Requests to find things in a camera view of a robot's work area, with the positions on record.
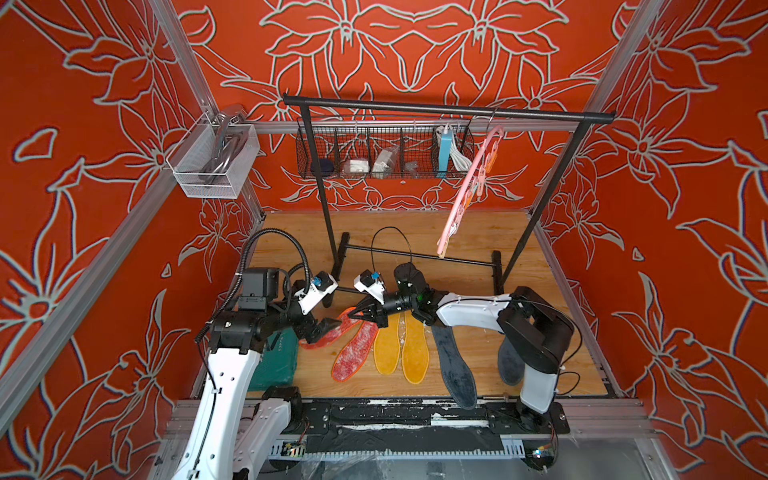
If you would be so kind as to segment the red insole front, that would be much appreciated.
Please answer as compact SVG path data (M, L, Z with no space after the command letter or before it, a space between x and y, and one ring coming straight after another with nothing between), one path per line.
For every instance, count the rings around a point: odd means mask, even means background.
M360 326L333 363L331 378L334 381L346 382L362 368L373 348L378 331L379 327L371 322L364 322Z

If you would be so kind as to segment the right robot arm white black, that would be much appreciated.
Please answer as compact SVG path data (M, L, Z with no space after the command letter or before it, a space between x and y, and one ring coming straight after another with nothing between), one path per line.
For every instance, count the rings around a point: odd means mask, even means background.
M397 289L388 292L381 276L366 270L355 278L355 288L367 295L351 311L351 319L389 325L389 317L408 313L431 328L438 350L443 382L454 402L473 409L478 392L471 369L461 356L455 327L496 331L505 336L498 352L498 369L508 385L522 386L517 410L546 414L556 394L562 358L575 327L528 287L511 294L467 297L436 290L412 263L396 267Z

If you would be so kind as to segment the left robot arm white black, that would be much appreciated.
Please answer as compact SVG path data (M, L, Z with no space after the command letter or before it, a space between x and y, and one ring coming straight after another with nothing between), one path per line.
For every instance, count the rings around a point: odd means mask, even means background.
M315 320L312 310L338 287L320 272L282 290L279 270L247 268L236 277L235 297L215 314L206 380L191 434L173 476L176 479L254 479L281 433L302 422L295 387L268 388L247 427L241 425L251 379L277 332L293 331L313 344L338 326Z

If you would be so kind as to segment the yellow insole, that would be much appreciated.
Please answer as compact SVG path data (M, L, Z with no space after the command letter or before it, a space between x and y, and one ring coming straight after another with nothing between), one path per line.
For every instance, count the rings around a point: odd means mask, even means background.
M429 364L429 347L425 327L411 312L406 312L405 337L402 346L402 369L405 379L411 384L420 384L426 377Z
M381 375L391 375L397 368L400 358L400 320L400 314L391 315L388 317L388 325L378 329L373 353L376 370Z

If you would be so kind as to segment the dark grey insole front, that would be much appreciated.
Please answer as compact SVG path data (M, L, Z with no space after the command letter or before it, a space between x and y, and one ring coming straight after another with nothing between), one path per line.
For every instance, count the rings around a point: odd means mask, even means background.
M522 382L525 363L507 338L500 344L497 365L499 376L506 385L516 386Z

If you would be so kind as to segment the pink clip hanger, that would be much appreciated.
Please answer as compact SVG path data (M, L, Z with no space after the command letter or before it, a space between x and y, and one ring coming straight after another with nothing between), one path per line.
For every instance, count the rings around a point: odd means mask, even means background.
M478 149L474 160L462 181L461 188L459 189L445 227L437 242L437 255L440 258L445 257L450 239L458 232L466 210L469 208L474 198L483 193L488 173L492 170L495 164L498 156L499 144L503 137L503 128L495 127L488 133Z

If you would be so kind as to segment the red insole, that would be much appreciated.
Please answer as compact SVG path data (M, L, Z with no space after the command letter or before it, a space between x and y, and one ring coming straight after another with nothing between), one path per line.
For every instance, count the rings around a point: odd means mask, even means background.
M345 309L337 318L336 320L340 322L339 325L336 325L333 329L331 329L328 333L326 333L320 340L318 340L316 343L309 344L306 340L300 340L298 345L305 349L305 350L316 350L319 348L324 348L326 346L329 346L336 342L342 335L347 333L349 330L351 330L357 323L357 319L350 319L349 314L354 310L354 307L349 307Z
M362 368L373 348L378 331L379 327L371 322L364 322L360 326L333 363L331 378L334 381L346 382Z

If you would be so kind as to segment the yellow insole front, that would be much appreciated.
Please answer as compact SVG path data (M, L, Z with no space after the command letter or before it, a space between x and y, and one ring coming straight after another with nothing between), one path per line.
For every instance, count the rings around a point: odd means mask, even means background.
M411 384L420 384L426 377L429 364L429 347L425 327L411 312L406 312L405 337L402 346L402 369L405 379Z

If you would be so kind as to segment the dark grey insole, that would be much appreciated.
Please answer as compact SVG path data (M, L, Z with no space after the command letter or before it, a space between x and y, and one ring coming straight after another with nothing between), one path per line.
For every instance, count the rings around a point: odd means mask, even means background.
M525 363L507 338L500 344L497 365L499 376L506 385L516 386L522 382Z
M477 402L477 387L471 369L458 349L453 329L433 326L431 331L448 393L459 408L473 409Z

